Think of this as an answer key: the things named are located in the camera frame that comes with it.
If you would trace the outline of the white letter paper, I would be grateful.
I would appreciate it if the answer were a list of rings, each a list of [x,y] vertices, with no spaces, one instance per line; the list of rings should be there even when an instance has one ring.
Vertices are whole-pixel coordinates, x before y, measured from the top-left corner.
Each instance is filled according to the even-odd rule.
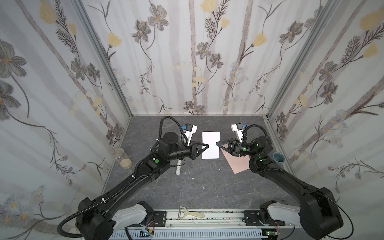
[[[220,148],[216,145],[220,141],[220,132],[202,132],[203,143],[208,149],[202,153],[203,160],[214,160],[219,158]]]

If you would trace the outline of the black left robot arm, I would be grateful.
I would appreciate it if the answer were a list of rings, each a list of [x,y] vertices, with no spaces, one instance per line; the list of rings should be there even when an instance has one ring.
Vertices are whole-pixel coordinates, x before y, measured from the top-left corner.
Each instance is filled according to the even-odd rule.
[[[208,144],[195,141],[183,144],[178,134],[166,133],[157,139],[150,153],[136,164],[131,176],[94,200],[82,200],[77,212],[58,224],[58,234],[85,240],[109,239],[118,225],[114,217],[126,200],[165,173],[172,167],[173,160],[195,160],[208,148]]]

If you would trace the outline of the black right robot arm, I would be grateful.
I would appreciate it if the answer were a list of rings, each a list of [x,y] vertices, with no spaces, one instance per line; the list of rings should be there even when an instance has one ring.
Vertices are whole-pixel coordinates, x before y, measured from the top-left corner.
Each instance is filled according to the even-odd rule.
[[[268,154],[273,147],[270,138],[261,136],[250,143],[238,140],[217,142],[216,145],[234,157],[249,156],[250,170],[278,185],[290,194],[298,206],[269,201],[260,205],[258,219],[264,225],[281,221],[302,229],[313,239],[320,240],[344,225],[333,193],[327,188],[316,188],[280,167]]]

